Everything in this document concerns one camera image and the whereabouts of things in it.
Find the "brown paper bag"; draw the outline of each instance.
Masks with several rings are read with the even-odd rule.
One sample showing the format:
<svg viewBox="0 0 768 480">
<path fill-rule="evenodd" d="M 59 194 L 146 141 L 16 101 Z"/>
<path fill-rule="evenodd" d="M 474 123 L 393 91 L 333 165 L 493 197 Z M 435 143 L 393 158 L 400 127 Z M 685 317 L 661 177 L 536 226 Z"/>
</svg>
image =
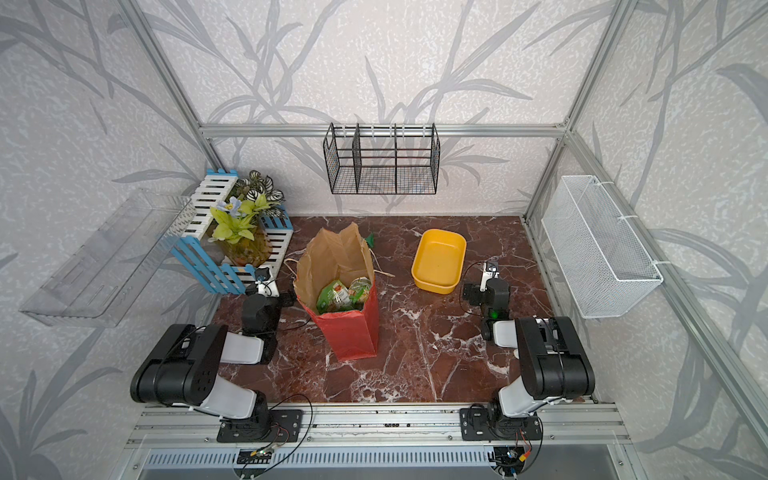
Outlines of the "brown paper bag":
<svg viewBox="0 0 768 480">
<path fill-rule="evenodd" d="M 362 311 L 318 314 L 316 304 L 320 290 L 337 278 L 348 286 L 361 276 L 367 276 L 372 283 Z M 376 356 L 379 346 L 376 277 L 368 243 L 360 236 L 357 223 L 338 233 L 324 228 L 318 232 L 299 260 L 293 288 L 339 361 Z"/>
</svg>

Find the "potted plant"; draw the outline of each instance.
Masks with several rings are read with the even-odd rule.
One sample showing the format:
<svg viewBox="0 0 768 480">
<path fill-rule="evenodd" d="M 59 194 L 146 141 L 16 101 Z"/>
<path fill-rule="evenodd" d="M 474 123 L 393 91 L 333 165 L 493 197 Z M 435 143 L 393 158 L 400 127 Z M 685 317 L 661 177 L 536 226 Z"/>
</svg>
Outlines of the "potted plant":
<svg viewBox="0 0 768 480">
<path fill-rule="evenodd" d="M 220 200 L 210 208 L 214 223 L 208 241 L 218 243 L 237 266 L 261 265 L 270 258 L 272 246 L 259 219 L 285 217 L 278 207 L 284 199 L 272 178 L 252 170 L 248 178 L 237 180 L 228 202 Z"/>
</svg>

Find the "vent grille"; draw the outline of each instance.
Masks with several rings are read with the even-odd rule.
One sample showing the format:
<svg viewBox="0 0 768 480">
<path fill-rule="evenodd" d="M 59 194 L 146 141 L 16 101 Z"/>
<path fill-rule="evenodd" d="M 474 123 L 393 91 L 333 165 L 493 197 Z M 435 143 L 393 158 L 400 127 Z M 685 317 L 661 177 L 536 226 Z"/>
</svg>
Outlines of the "vent grille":
<svg viewBox="0 0 768 480">
<path fill-rule="evenodd" d="M 265 468 L 283 460 L 293 448 L 278 450 Z M 144 469 L 242 468 L 235 463 L 239 449 L 152 449 Z M 343 467 L 485 467 L 493 466 L 492 447 L 305 447 L 296 450 L 276 468 Z"/>
<path fill-rule="evenodd" d="M 152 449 L 144 470 L 231 468 L 238 449 Z"/>
</svg>

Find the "black wire basket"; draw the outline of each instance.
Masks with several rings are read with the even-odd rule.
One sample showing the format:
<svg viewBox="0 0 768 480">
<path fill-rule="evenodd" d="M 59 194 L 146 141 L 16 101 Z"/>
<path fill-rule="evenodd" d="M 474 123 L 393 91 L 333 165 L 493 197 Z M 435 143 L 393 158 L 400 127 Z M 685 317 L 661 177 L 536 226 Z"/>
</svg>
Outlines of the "black wire basket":
<svg viewBox="0 0 768 480">
<path fill-rule="evenodd" d="M 440 171 L 440 139 L 435 124 L 431 127 L 388 126 L 389 132 L 376 135 L 370 127 L 370 146 L 361 146 L 360 125 L 355 126 L 352 142 L 345 127 L 328 127 L 323 153 L 331 193 L 433 195 L 437 193 Z M 349 145 L 339 147 L 337 131 Z"/>
</svg>

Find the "blue flower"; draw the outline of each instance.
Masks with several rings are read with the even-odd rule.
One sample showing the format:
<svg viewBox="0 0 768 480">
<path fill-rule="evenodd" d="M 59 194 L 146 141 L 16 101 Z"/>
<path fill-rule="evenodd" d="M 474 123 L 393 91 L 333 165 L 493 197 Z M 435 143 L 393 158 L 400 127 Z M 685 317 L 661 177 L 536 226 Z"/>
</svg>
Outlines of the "blue flower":
<svg viewBox="0 0 768 480">
<path fill-rule="evenodd" d="M 238 218 L 242 216 L 242 214 L 238 211 L 240 209 L 240 205 L 242 204 L 243 202 L 238 200 L 236 197 L 230 197 L 230 202 L 228 204 L 224 203 L 224 200 L 219 200 L 219 203 L 216 204 L 216 208 L 223 212 L 227 212 L 234 218 Z"/>
</svg>

